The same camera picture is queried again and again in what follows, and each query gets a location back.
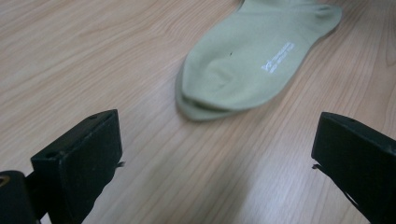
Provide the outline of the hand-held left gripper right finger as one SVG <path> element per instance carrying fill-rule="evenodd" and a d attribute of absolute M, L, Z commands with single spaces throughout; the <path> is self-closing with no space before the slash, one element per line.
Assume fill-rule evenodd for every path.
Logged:
<path fill-rule="evenodd" d="M 396 224 L 396 140 L 323 112 L 311 157 L 371 224 Z"/>

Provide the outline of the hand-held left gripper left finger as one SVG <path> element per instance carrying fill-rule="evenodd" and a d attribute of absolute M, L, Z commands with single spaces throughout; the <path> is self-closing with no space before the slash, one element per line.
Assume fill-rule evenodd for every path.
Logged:
<path fill-rule="evenodd" d="M 31 162 L 43 184 L 53 224 L 81 224 L 112 180 L 122 156 L 118 111 L 94 114 L 36 153 Z"/>

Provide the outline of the pale green sock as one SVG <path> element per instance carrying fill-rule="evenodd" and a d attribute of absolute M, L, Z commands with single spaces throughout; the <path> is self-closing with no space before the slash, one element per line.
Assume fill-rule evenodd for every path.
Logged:
<path fill-rule="evenodd" d="M 341 18 L 340 7 L 316 0 L 244 0 L 188 54 L 182 95 L 220 110 L 262 105 L 282 91 Z"/>
<path fill-rule="evenodd" d="M 221 119 L 248 108 L 242 103 L 246 82 L 229 69 L 198 67 L 184 62 L 176 79 L 176 103 L 194 121 Z"/>

